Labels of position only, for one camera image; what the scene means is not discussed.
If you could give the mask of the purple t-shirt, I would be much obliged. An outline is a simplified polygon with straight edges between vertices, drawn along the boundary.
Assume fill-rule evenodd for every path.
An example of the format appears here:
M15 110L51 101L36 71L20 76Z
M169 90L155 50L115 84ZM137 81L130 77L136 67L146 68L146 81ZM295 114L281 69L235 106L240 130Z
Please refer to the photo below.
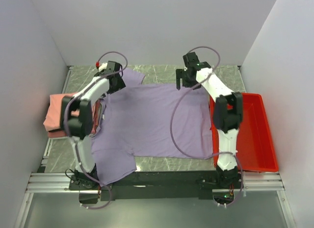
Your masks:
M134 172L137 156L205 159L212 154L208 92L143 84L143 79L126 69L125 88L101 99L103 118L91 152L102 184Z

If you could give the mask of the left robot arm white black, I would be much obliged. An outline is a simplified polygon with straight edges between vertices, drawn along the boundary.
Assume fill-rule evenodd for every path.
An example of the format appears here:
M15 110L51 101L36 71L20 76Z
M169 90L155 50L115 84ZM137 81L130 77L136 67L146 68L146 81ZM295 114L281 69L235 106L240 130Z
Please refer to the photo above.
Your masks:
M75 175L86 189L98 184L96 163L91 153L91 133L94 128L93 107L103 96L125 88L120 75L124 70L115 61L97 63L98 72L90 83L73 96L61 101L60 127L70 139L75 156Z

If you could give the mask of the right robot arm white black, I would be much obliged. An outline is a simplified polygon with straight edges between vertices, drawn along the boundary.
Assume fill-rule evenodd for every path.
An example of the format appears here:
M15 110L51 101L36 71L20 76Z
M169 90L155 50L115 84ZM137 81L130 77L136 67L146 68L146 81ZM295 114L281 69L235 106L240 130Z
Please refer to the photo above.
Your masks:
M204 87L214 101L212 123L218 132L219 155L215 182L227 188L238 178L237 136L243 121L243 96L228 88L208 62L199 61L195 52L183 56L184 69L176 70L176 88Z

